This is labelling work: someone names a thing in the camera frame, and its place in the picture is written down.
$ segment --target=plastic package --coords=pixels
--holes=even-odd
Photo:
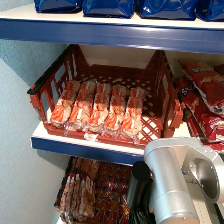
[[[96,82],[94,81],[86,81],[81,85],[71,116],[66,125],[65,135],[68,131],[81,131],[89,123],[95,89]]]
[[[95,184],[88,177],[84,177],[81,184],[81,203],[79,207],[79,221],[85,221],[86,219],[92,219],[95,209]]]
[[[142,18],[195,20],[198,0],[139,0]]]
[[[204,21],[224,21],[224,2],[219,0],[199,0],[197,16]]]
[[[104,133],[116,137],[124,119],[127,89],[116,85],[112,89],[109,115],[104,126]]]
[[[208,142],[220,142],[224,140],[224,119],[212,113],[205,105],[197,89],[186,77],[176,80],[181,89],[183,100]]]
[[[180,62],[180,65],[209,110],[224,118],[224,77],[202,62]]]
[[[93,159],[84,159],[81,170],[85,172],[91,180],[96,179],[96,175],[100,166],[100,161]]]
[[[82,0],[34,0],[37,12],[63,13],[80,10]]]
[[[111,85],[97,84],[96,95],[93,105],[93,112],[89,121],[89,130],[95,133],[102,133],[103,125],[108,116],[108,107],[110,103]]]
[[[51,115],[50,121],[55,127],[63,128],[68,121],[79,89],[80,82],[78,81],[68,81],[66,83],[62,96],[59,98]]]
[[[139,144],[139,132],[142,130],[141,114],[145,90],[140,87],[132,88],[129,94],[124,120],[121,126],[121,134]]]
[[[84,0],[83,13],[94,17],[130,18],[137,0]]]

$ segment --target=blue package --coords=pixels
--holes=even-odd
[[[196,8],[197,16],[204,21],[224,21],[223,0],[199,0]]]
[[[84,16],[131,18],[137,0],[83,0]]]
[[[142,18],[195,20],[198,0],[139,0]]]
[[[82,0],[34,0],[37,12],[63,13],[79,10]]]

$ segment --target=blue shelf edge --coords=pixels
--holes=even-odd
[[[0,19],[0,39],[224,53],[224,29]]]
[[[75,145],[49,139],[31,137],[32,148],[64,155],[95,159],[103,162],[133,165],[137,161],[144,161],[143,155]]]

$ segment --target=shelving unit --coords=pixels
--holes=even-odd
[[[146,20],[137,14],[131,19],[84,18],[82,12],[39,14],[30,4],[0,12],[0,39],[224,54],[224,23]],[[186,124],[174,134],[180,136],[190,136]],[[127,165],[143,160],[144,152],[49,135],[42,122],[31,142],[35,149]],[[181,161],[185,152],[176,151],[176,155]]]
[[[224,23],[141,19],[84,18],[77,14],[39,14],[34,5],[0,13],[0,38],[224,53]]]

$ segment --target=plastic crate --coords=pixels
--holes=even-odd
[[[113,139],[105,136],[97,137],[100,142],[144,148],[154,139],[172,137],[175,129],[182,121],[186,121],[186,108],[181,95],[177,92],[164,51],[156,51],[145,69],[98,64],[90,66],[81,48],[78,45],[70,45],[27,92],[31,104],[38,110],[49,134],[64,136],[64,129],[58,129],[47,122],[42,96],[45,93],[52,112],[57,103],[57,100],[53,99],[52,86],[59,98],[64,84],[70,79],[81,81],[97,79],[99,82],[120,84],[127,88],[140,86],[147,91],[143,104],[140,145],[134,146],[129,139]],[[70,132],[67,137],[84,139],[84,133]]]

